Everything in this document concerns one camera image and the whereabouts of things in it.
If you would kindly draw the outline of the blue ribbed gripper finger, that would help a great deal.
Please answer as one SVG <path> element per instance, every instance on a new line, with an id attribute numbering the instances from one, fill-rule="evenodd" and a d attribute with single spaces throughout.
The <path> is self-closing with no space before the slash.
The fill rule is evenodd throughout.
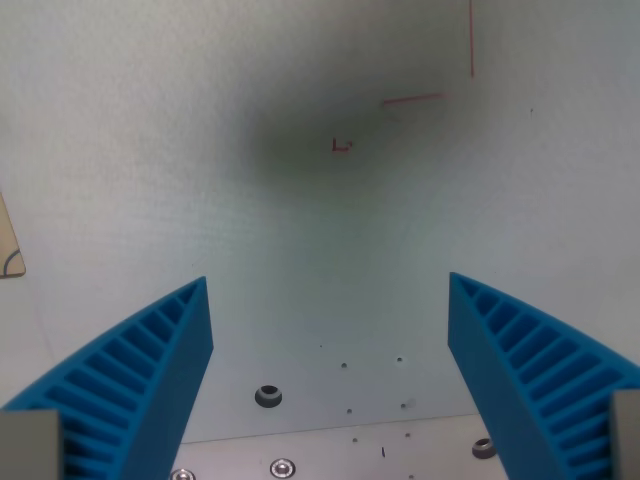
<path id="1" fill-rule="evenodd" d="M 59 414 L 66 479 L 167 479 L 213 349 L 200 277 L 107 330 L 3 408 Z"/>
<path id="2" fill-rule="evenodd" d="M 449 277 L 448 346 L 510 479 L 610 479 L 609 405 L 636 364 L 533 306 Z"/>

